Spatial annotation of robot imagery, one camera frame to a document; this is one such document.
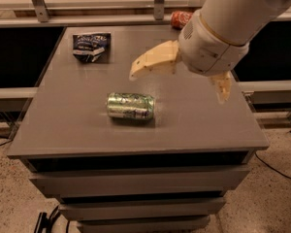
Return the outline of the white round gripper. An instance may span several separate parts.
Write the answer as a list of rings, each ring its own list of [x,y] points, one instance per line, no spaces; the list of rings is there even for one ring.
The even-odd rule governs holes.
[[[248,53],[249,43],[234,46],[209,31],[197,10],[181,29],[178,40],[164,42],[140,55],[131,65],[129,80],[150,74],[173,75],[180,58],[193,73],[210,76],[218,102],[230,97],[230,72]]]

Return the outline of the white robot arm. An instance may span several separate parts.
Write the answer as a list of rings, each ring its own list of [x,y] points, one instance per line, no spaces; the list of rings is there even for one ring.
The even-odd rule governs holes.
[[[250,41],[290,7],[291,0],[207,0],[177,40],[140,55],[132,63],[129,78],[173,74],[183,62],[189,71],[209,78],[223,103],[231,92],[230,71],[248,53]]]

